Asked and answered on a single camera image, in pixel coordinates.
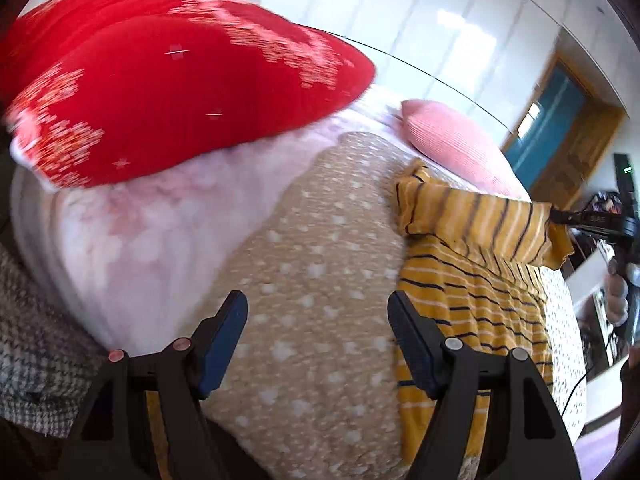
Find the right hand in glove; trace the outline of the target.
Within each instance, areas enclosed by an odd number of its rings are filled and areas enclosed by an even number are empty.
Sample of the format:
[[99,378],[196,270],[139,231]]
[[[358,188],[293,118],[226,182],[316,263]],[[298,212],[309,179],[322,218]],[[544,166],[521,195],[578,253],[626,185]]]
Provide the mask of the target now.
[[623,326],[628,320],[629,310],[629,285],[618,273],[618,264],[615,258],[608,263],[608,276],[605,280],[605,314],[608,322],[614,327]]

